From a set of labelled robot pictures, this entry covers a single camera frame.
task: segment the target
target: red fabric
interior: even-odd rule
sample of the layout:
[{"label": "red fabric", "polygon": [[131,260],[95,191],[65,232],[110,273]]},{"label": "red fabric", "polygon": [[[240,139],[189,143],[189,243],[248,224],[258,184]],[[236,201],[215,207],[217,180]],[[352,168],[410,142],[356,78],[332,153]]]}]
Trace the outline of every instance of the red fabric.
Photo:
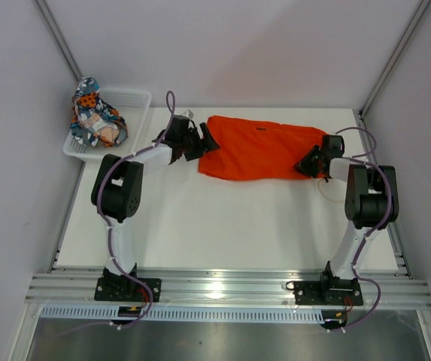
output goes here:
[{"label": "red fabric", "polygon": [[306,179],[294,170],[326,133],[307,126],[290,126],[214,115],[207,122],[219,150],[206,153],[199,172],[230,181],[263,178]]}]

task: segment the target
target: floor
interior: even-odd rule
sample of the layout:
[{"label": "floor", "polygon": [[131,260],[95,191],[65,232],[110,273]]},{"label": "floor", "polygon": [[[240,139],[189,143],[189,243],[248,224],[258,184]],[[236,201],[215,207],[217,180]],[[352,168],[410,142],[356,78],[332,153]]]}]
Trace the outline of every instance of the floor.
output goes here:
[{"label": "floor", "polygon": [[345,334],[318,325],[146,321],[58,336],[87,322],[41,319],[28,360],[429,360],[414,311],[377,311]]}]

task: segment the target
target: multicolored fabric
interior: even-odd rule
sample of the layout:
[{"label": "multicolored fabric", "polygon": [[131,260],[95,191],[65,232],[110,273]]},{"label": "multicolored fabric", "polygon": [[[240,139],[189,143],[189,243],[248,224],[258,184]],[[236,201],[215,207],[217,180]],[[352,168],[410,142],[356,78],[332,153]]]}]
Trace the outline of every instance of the multicolored fabric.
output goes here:
[{"label": "multicolored fabric", "polygon": [[99,97],[100,86],[94,77],[82,77],[74,92],[71,134],[79,144],[113,147],[128,138],[125,120]]}]

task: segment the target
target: wall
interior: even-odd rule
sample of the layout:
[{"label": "wall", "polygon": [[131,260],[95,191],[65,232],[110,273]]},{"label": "wall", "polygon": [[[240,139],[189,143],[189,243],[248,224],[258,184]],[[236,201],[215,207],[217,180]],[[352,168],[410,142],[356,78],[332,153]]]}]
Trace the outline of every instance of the wall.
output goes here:
[{"label": "wall", "polygon": [[399,225],[414,275],[431,289],[431,12],[373,107],[378,161],[398,170]]},{"label": "wall", "polygon": [[29,0],[0,1],[0,360],[47,266],[80,163],[61,150],[74,82]]},{"label": "wall", "polygon": [[360,108],[418,0],[52,0],[100,84],[165,106]]}]

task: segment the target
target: purple cable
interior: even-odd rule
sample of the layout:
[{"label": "purple cable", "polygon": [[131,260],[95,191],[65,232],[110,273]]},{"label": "purple cable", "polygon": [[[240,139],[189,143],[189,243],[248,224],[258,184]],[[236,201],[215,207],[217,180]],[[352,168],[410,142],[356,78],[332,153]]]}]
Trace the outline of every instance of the purple cable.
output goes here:
[{"label": "purple cable", "polygon": [[363,154],[357,154],[355,156],[352,156],[351,158],[360,158],[362,156],[368,156],[374,153],[375,148],[378,146],[378,142],[375,140],[375,136],[370,131],[365,130],[364,128],[360,128],[359,126],[349,126],[347,128],[338,130],[335,133],[339,134],[339,133],[345,132],[346,130],[358,130],[359,132],[366,133],[372,139],[372,149],[369,152],[363,153]]},{"label": "purple cable", "polygon": [[[105,175],[105,177],[102,180],[102,183],[100,184],[100,189],[98,191],[98,194],[96,196],[96,210],[98,211],[98,214],[103,218],[103,220],[107,223],[108,227],[110,227],[108,229],[108,253],[110,254],[110,257],[112,258],[112,262],[115,265],[115,267],[117,268],[117,270],[124,275],[125,277],[127,277],[131,282],[135,282],[136,284],[142,286],[143,288],[146,289],[146,291],[148,292],[148,306],[147,308],[144,310],[144,312],[142,314],[140,314],[140,316],[138,316],[137,318],[135,318],[133,321],[131,321],[130,323],[127,323],[126,325],[119,325],[118,327],[120,329],[126,329],[129,328],[131,326],[134,326],[136,323],[140,322],[141,319],[143,319],[145,316],[147,316],[148,312],[150,311],[150,309],[152,308],[153,305],[153,293],[152,290],[149,288],[149,286],[147,286],[146,284],[144,284],[143,282],[141,282],[139,279],[129,275],[127,272],[125,272],[125,270],[123,270],[120,266],[120,264],[118,263],[117,259],[115,258],[115,254],[113,251],[113,229],[111,228],[113,226],[112,222],[110,221],[110,219],[103,214],[103,210],[102,210],[102,194],[103,194],[103,190],[105,189],[108,180],[110,179],[110,176],[113,174],[113,172],[115,171],[115,169],[123,162],[125,162],[126,160],[130,160],[136,156],[139,156],[140,154],[143,154],[149,150],[152,150],[153,148],[156,148],[160,145],[160,143],[165,139],[165,136],[167,134],[168,128],[170,128],[171,123],[173,122],[173,116],[175,115],[175,94],[169,90],[166,94],[165,97],[166,100],[166,104],[167,104],[167,108],[170,111],[170,120],[168,121],[167,127],[165,128],[165,130],[163,131],[163,133],[161,134],[161,136],[156,140],[156,143],[154,145],[150,145],[149,147],[145,147],[143,149],[140,149],[138,152],[136,152],[135,154],[129,154],[128,156],[124,156],[123,158],[118,159],[117,162],[115,162],[115,164],[113,164],[111,166],[111,168],[108,170],[107,174]],[[97,326],[97,325],[107,325],[106,322],[104,321],[96,321],[96,322],[91,322],[91,323],[86,323],[84,325],[81,326],[77,326],[74,327],[72,329],[69,329],[67,331],[61,332],[59,334],[56,335],[56,337],[58,336],[64,336],[67,335],[69,333],[75,332],[75,331],[79,331],[81,329],[85,329],[87,327],[91,327],[91,326]]]},{"label": "purple cable", "polygon": [[367,312],[359,320],[354,321],[353,323],[351,323],[349,325],[346,325],[346,327],[345,327],[346,329],[351,328],[353,326],[356,326],[358,323],[361,323],[362,321],[367,319],[367,317],[369,317],[375,311],[375,309],[379,305],[379,302],[381,301],[381,294],[382,294],[381,286],[379,286],[379,284],[376,281],[372,280],[371,278],[360,277],[359,274],[357,273],[357,270],[356,270],[356,264],[357,264],[357,260],[359,259],[360,254],[363,251],[363,248],[366,246],[366,243],[367,243],[366,238],[369,237],[376,229],[378,229],[380,226],[382,226],[384,223],[386,223],[387,219],[390,216],[390,212],[392,210],[392,207],[393,207],[393,195],[392,195],[392,191],[390,189],[389,180],[387,179],[387,177],[383,173],[383,171],[379,168],[379,166],[377,164],[372,163],[372,162],[364,162],[364,161],[359,160],[359,159],[354,159],[353,157],[348,158],[348,160],[350,160],[351,162],[358,163],[358,164],[369,165],[369,166],[373,167],[376,171],[378,171],[379,175],[382,178],[382,181],[384,182],[384,186],[385,186],[385,189],[387,192],[387,208],[386,208],[386,213],[384,214],[382,219],[379,221],[379,223],[376,224],[374,227],[372,227],[364,235],[364,239],[360,243],[360,246],[359,246],[359,248],[357,248],[357,251],[356,251],[356,254],[354,255],[354,258],[352,259],[352,273],[354,273],[354,277],[357,278],[357,280],[359,280],[359,281],[369,282],[369,283],[373,284],[378,290],[378,295],[374,301],[374,304],[372,305],[371,309],[369,310],[369,312]]}]

